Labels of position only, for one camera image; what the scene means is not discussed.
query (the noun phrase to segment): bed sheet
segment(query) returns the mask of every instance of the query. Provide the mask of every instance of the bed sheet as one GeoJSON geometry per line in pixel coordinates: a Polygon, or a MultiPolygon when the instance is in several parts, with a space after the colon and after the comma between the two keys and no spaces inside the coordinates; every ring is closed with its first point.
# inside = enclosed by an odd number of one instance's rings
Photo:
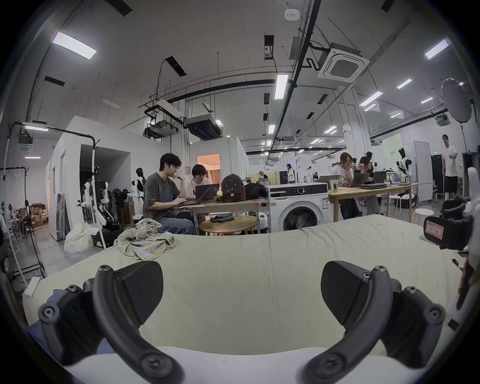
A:
{"type": "MultiPolygon", "coordinates": [[[[451,261],[456,253],[420,234],[418,225],[374,215],[271,234],[176,235],[178,245],[156,259],[164,295],[140,332],[154,346],[222,354],[330,347],[344,332],[320,292],[330,260],[385,265],[402,287],[414,285],[447,307],[461,274],[451,261]]],[[[82,286],[101,264],[135,262],[113,247],[41,280],[32,298],[24,295],[28,323],[53,289],[82,286]]]]}

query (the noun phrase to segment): washing machine control panel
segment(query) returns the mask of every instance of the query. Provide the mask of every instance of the washing machine control panel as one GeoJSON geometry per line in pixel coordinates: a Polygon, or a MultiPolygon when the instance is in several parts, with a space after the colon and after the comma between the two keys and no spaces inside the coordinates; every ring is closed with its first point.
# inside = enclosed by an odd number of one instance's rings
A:
{"type": "Polygon", "coordinates": [[[328,193],[328,187],[326,183],[314,183],[304,185],[283,184],[272,185],[268,187],[268,194],[270,197],[304,196],[319,193],[328,193]]]}

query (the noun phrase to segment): black shorts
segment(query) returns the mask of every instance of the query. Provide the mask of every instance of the black shorts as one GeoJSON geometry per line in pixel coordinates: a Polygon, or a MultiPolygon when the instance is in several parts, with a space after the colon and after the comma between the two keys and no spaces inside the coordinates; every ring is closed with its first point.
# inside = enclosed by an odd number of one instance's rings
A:
{"type": "Polygon", "coordinates": [[[445,193],[456,193],[457,185],[458,185],[457,176],[445,176],[444,178],[445,193]]]}

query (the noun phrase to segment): hair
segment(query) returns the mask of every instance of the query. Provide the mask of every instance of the hair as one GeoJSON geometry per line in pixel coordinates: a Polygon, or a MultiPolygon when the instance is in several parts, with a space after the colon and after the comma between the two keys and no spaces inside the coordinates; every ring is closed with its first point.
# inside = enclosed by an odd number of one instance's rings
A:
{"type": "Polygon", "coordinates": [[[350,156],[350,153],[348,152],[342,153],[340,155],[340,163],[345,163],[349,157],[352,158],[352,156],[350,156]]]}
{"type": "Polygon", "coordinates": [[[192,168],[192,176],[196,177],[197,175],[207,175],[207,170],[202,164],[195,164],[192,168]]]}
{"type": "Polygon", "coordinates": [[[181,161],[177,155],[174,155],[173,153],[165,153],[160,159],[160,171],[165,169],[165,164],[179,167],[181,166],[181,161]]]}

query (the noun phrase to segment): brown backpack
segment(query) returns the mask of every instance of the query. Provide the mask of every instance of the brown backpack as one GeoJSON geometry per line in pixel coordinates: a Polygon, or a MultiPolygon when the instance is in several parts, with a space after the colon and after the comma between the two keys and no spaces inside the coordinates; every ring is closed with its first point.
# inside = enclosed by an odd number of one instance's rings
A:
{"type": "Polygon", "coordinates": [[[235,201],[244,201],[245,186],[240,176],[232,173],[222,180],[223,202],[233,203],[235,201]]]}

